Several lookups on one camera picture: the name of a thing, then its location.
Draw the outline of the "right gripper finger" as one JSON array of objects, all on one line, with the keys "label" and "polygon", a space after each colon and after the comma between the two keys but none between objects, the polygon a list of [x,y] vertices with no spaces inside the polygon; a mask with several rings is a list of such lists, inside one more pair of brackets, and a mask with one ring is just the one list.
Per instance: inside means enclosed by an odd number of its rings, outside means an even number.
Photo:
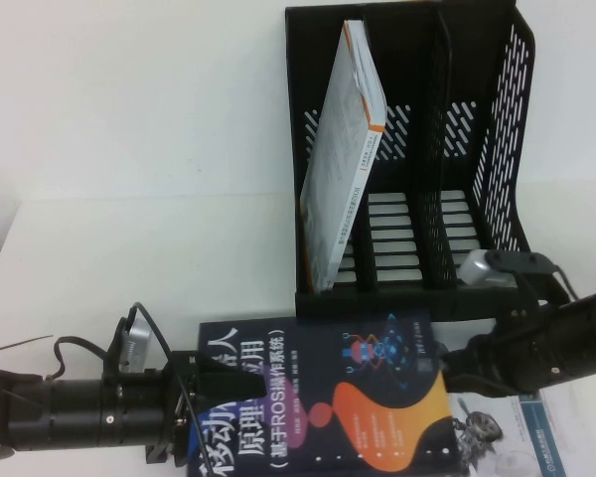
[{"label": "right gripper finger", "polygon": [[493,361],[489,336],[475,336],[465,348],[453,351],[439,343],[438,357],[448,393],[473,393],[487,398],[508,395],[508,386]]}]

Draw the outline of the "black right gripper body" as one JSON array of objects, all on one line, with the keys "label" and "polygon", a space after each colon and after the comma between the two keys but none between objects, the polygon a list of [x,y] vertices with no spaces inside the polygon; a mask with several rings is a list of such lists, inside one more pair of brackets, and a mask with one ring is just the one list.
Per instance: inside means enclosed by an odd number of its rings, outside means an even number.
[{"label": "black right gripper body", "polygon": [[536,393],[552,384],[558,368],[549,331],[556,307],[544,303],[499,323],[496,364],[503,382],[517,393]]}]

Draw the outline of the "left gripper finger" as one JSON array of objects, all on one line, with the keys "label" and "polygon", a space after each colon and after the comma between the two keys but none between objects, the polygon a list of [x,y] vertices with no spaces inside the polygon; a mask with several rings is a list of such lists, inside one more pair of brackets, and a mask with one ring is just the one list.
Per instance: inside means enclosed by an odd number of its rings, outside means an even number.
[{"label": "left gripper finger", "polygon": [[237,402],[267,396],[263,375],[198,356],[197,397],[205,402]]}]

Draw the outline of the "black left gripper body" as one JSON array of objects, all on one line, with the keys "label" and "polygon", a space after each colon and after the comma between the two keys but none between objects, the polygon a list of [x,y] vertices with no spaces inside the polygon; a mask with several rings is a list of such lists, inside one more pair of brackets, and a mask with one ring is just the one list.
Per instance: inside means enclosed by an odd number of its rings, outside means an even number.
[{"label": "black left gripper body", "polygon": [[146,445],[147,463],[190,463],[200,455],[200,438],[190,406],[196,404],[196,351],[174,351],[160,377],[158,441]]}]

